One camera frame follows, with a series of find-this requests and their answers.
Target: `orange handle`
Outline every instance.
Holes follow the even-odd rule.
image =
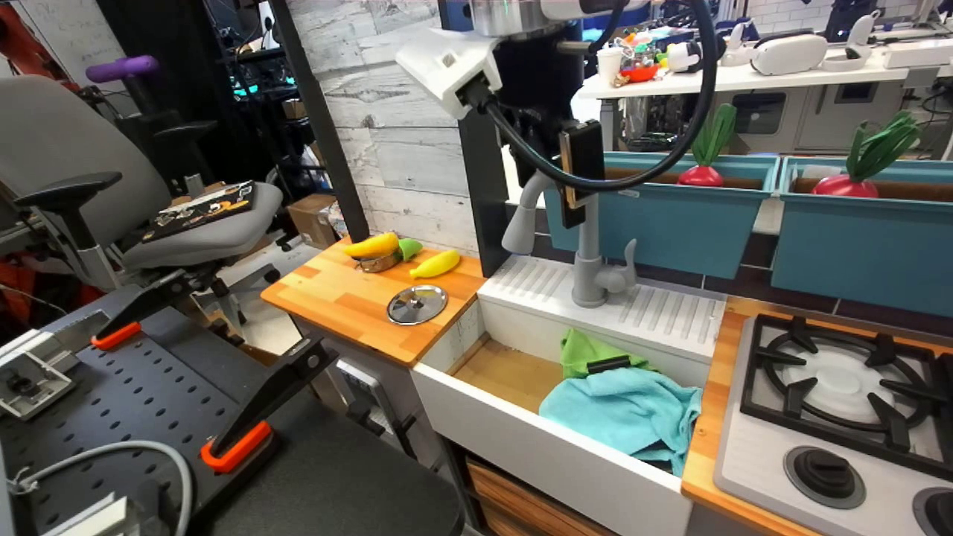
[[[124,346],[127,339],[139,337],[142,334],[142,325],[139,322],[127,322],[123,325],[120,331],[108,334],[108,337],[93,337],[90,346],[99,348],[99,351],[114,351],[120,346]]]
[[[223,456],[211,453],[211,440],[202,443],[202,464],[211,468],[211,473],[233,473],[234,468],[240,468],[269,438],[272,438],[272,425],[269,419],[260,419],[240,440],[234,440],[233,449],[226,449]]]

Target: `banana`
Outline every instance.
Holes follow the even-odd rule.
[[[389,257],[395,251],[395,231],[382,231],[373,239],[364,239],[357,243],[349,243],[345,254],[349,257]]]
[[[430,281],[430,276],[440,276],[447,270],[453,270],[458,264],[458,254],[455,251],[440,251],[431,258],[421,263],[412,276],[413,281]]]

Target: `faucet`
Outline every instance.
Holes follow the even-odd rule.
[[[514,214],[504,231],[504,251],[514,257],[534,254],[535,236],[535,202],[553,182],[546,172],[535,172],[525,193],[517,197]],[[571,264],[571,301],[577,307],[601,307],[610,294],[625,294],[635,285],[635,246],[625,243],[625,269],[610,269],[599,254],[599,193],[580,199],[587,217],[577,227],[574,264]]]

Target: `wooden countertop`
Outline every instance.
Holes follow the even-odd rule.
[[[340,242],[269,285],[261,301],[349,343],[374,348],[401,367],[413,367],[482,285],[480,263],[471,257],[444,276],[412,281],[412,269],[427,257],[434,257],[434,251],[422,251],[413,263],[389,270],[364,275]],[[385,313],[388,301],[409,285],[440,285],[450,294],[447,310],[413,327],[392,325]]]
[[[765,531],[765,534],[806,536],[817,531],[806,531],[788,517],[779,517],[768,508],[747,502],[747,501],[739,501],[714,486],[714,459],[721,449],[721,425],[724,425],[724,412],[727,412],[729,385],[732,385],[732,373],[736,373],[742,327],[750,315],[760,315],[760,313],[791,315],[775,304],[729,297],[729,307],[721,322],[708,382],[702,391],[702,412],[693,425],[693,438],[692,438],[692,449],[689,449],[689,461],[686,461],[683,495],[689,495],[692,501],[705,502],[729,517],[739,517],[756,531]],[[906,339],[906,343],[925,346],[937,354],[953,351],[953,346],[933,346],[922,339]]]

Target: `teal towel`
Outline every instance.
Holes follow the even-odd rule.
[[[650,368],[607,368],[567,377],[540,413],[644,461],[668,461],[683,477],[701,391]]]

